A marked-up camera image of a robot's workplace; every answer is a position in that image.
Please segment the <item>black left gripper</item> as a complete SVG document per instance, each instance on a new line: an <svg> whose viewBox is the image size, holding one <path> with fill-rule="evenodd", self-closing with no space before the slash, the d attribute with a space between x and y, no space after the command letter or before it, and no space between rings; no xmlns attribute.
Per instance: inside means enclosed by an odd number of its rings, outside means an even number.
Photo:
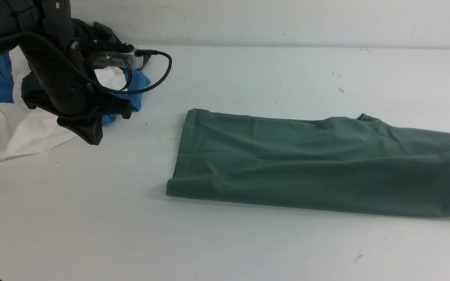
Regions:
<svg viewBox="0 0 450 281"><path fill-rule="evenodd" d="M109 114L129 119L134 110L129 100L96 89L89 84L46 87L29 91L23 97L26 105L39 107L58 117L57 124L75 133L90 145L102 140L102 118Z"/></svg>

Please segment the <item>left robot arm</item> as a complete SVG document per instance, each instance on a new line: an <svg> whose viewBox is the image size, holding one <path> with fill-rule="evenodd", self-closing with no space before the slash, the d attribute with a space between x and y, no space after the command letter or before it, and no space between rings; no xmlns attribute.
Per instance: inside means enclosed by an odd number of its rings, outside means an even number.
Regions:
<svg viewBox="0 0 450 281"><path fill-rule="evenodd" d="M53 114L59 126L98 145L102 118L129 119L133 106L102 87L74 37L68 0L0 0L0 55L19 47L42 87L23 94L25 105Z"/></svg>

